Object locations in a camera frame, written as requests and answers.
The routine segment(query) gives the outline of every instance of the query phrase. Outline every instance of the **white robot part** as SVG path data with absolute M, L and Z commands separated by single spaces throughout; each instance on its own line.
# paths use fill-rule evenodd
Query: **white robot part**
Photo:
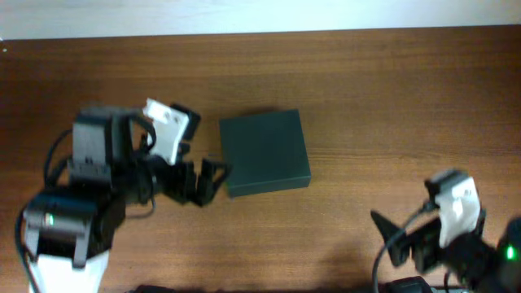
M 83 269 L 74 269 L 70 257 L 39 255 L 29 262 L 40 293 L 96 293 L 108 264 L 109 251 L 88 259 Z M 29 286 L 29 293 L 34 293 Z
M 475 229 L 481 206 L 472 177 L 437 195 L 435 201 L 440 206 L 441 248 L 447 247 L 457 236 Z
M 176 164 L 179 143 L 190 121 L 188 115 L 151 98 L 147 99 L 143 114 L 154 121 L 157 140 L 151 153 L 160 155 L 171 165 Z

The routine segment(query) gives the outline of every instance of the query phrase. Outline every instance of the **dark green box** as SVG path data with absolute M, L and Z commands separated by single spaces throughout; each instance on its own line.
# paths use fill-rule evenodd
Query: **dark green box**
M 233 170 L 230 197 L 307 187 L 311 180 L 298 110 L 220 121 L 222 153 Z

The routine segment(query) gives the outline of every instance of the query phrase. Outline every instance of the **black cable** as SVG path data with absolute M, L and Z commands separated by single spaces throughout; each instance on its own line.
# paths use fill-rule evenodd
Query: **black cable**
M 47 177 L 46 187 L 56 186 L 58 184 L 58 180 L 62 175 L 63 171 L 67 167 L 67 162 L 72 158 L 72 155 L 68 155 L 62 158 L 52 169 L 50 175 Z
M 150 201 L 152 202 L 152 209 L 150 211 L 148 211 L 147 213 L 145 214 L 142 214 L 142 215 L 132 215 L 132 216 L 127 216 L 127 219 L 130 219 L 130 220 L 139 220 L 139 219 L 146 219 L 148 218 L 149 216 L 152 216 L 155 212 L 155 198 L 152 197 L 150 199 Z
M 50 167 L 50 161 L 52 160 L 52 155 L 56 150 L 56 147 L 58 147 L 59 143 L 63 141 L 64 138 L 66 138 L 70 133 L 72 132 L 72 129 L 67 129 L 63 131 L 58 138 L 56 138 L 55 143 L 52 144 L 52 146 L 49 149 L 49 152 L 47 153 L 46 162 L 43 164 L 43 182 L 47 185 L 47 181 L 49 179 L 49 167 Z
M 15 224 L 15 244 L 16 244 L 16 251 L 18 252 L 18 255 L 20 256 L 20 261 L 24 265 L 25 274 L 27 274 L 27 278 L 29 279 L 29 285 L 33 288 L 34 293 L 40 293 L 40 290 L 38 289 L 38 285 L 36 284 L 36 281 L 34 280 L 34 276 L 31 273 L 31 269 L 29 268 L 29 263 L 27 260 L 27 248 L 22 244 L 22 220 L 24 219 L 24 210 L 27 207 L 27 205 L 22 208 L 20 211 L 20 214 L 18 215 L 18 218 L 16 219 Z
M 450 278 L 450 271 L 447 271 L 445 275 L 443 276 L 443 288 L 445 289 L 445 293 L 449 293 L 449 278 Z
M 425 212 L 430 212 L 434 208 L 435 208 L 434 203 L 432 203 L 431 201 L 425 202 L 425 204 L 419 210 L 417 210 L 412 216 L 410 216 L 409 219 L 407 219 L 405 224 L 402 226 L 402 228 L 400 230 L 398 230 L 396 233 L 394 233 L 394 235 L 391 236 L 390 239 L 387 240 L 385 242 L 385 244 L 383 245 L 383 247 L 380 249 L 380 251 L 378 252 L 378 255 L 376 256 L 376 259 L 374 259 L 374 263 L 373 263 L 373 292 L 374 293 L 379 293 L 378 267 L 380 265 L 380 261 L 382 260 L 382 257 L 383 257 L 383 254 L 385 253 L 385 251 L 387 251 L 389 249 L 389 247 L 391 247 L 405 233 L 407 228 L 411 224 L 413 224 L 414 221 L 416 221 L 416 219 L 418 219 L 418 217 L 420 215 L 422 215 Z
M 145 131 L 147 131 L 147 133 L 150 134 L 150 137 L 151 137 L 150 144 L 141 144 L 139 149 L 137 149 L 134 152 L 134 157 L 136 159 L 138 159 L 142 155 L 147 155 L 150 152 L 150 150 L 152 149 L 152 147 L 154 147 L 155 142 L 157 142 L 157 134 L 155 133 L 154 125 L 152 125 L 152 123 L 145 120 L 144 117 L 142 117 L 140 115 L 131 115 L 131 116 L 129 116 L 129 118 L 131 121 L 134 121 L 139 126 L 143 127 L 143 129 L 145 129 Z

